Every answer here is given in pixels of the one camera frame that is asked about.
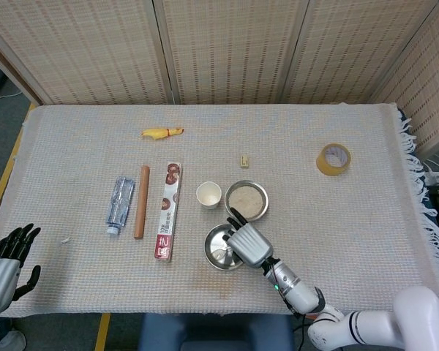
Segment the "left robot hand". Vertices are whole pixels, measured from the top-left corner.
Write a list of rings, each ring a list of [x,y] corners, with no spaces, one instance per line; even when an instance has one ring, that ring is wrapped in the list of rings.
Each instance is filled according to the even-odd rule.
[[[31,292],[40,279],[41,266],[36,265],[27,283],[18,286],[21,270],[40,231],[40,227],[30,223],[15,228],[0,240],[0,313]]]

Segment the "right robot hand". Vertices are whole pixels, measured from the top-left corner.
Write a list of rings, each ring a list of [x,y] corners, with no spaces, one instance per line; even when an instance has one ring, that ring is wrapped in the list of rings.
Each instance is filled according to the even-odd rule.
[[[252,268],[261,267],[273,255],[273,246],[236,208],[231,207],[230,211],[233,216],[228,217],[227,221],[233,230],[224,234],[222,239],[243,263]]]

